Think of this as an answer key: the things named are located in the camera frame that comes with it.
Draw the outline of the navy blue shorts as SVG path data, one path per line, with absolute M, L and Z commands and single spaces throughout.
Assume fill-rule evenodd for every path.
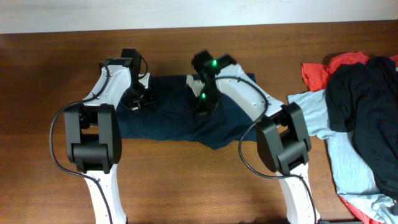
M 188 102 L 195 98 L 186 86 L 185 75 L 151 78 L 157 101 L 148 110 L 129 111 L 122 105 L 116 109 L 123 139 L 199 142 L 213 150 L 240 140 L 252 125 L 248 115 L 230 98 L 221 98 L 213 116 L 195 116 Z

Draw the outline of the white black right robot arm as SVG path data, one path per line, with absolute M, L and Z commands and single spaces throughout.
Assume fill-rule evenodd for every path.
M 257 153 L 272 172 L 255 174 L 279 181 L 288 222 L 321 223 L 308 180 L 312 144 L 299 105 L 286 105 L 270 96 L 228 54 L 213 58 L 203 50 L 193 56 L 192 66 L 199 76 L 198 80 L 187 80 L 196 96 L 195 115 L 215 114 L 222 96 L 233 100 L 252 120 L 248 129 L 256 130 Z

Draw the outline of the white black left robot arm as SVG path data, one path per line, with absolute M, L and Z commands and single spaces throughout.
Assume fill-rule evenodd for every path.
M 119 196 L 117 168 L 122 139 L 116 109 L 150 110 L 156 96 L 149 86 L 146 60 L 136 49 L 100 63 L 101 75 L 89 94 L 64 111 L 68 160 L 76 165 L 90 192 L 96 223 L 126 224 Z

